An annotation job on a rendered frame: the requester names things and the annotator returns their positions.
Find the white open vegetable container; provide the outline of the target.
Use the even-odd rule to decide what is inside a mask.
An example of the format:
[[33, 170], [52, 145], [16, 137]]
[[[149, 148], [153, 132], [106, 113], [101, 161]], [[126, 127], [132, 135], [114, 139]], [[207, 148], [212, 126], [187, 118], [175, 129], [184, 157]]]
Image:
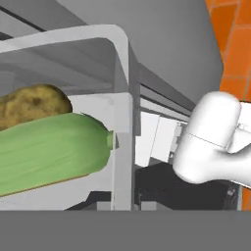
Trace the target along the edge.
[[0, 197], [0, 210], [66, 210], [93, 191], [107, 210], [133, 207], [134, 137], [140, 131], [137, 62], [116, 25], [85, 25], [0, 41], [0, 96], [45, 82], [114, 133], [114, 149], [99, 172]]

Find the green corn in husk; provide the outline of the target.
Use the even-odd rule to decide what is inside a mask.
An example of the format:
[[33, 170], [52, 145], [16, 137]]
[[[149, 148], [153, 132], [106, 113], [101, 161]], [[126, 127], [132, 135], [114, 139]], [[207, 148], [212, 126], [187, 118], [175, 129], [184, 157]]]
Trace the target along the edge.
[[0, 131], [0, 197], [99, 172], [113, 143], [101, 122], [75, 113]]

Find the brown potato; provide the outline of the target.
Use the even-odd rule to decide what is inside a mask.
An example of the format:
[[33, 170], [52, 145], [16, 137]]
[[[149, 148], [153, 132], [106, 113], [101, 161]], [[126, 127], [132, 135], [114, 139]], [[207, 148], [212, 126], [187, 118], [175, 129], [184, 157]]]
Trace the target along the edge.
[[68, 96], [51, 84], [19, 88], [0, 96], [0, 131], [22, 123], [71, 113]]

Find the white rounded object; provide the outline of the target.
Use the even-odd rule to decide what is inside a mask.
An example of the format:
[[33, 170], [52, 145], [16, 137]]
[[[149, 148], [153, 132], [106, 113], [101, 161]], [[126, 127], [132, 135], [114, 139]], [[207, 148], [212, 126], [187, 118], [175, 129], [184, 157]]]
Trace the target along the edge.
[[189, 183], [230, 180], [251, 189], [251, 104], [220, 91], [194, 108], [173, 169]]

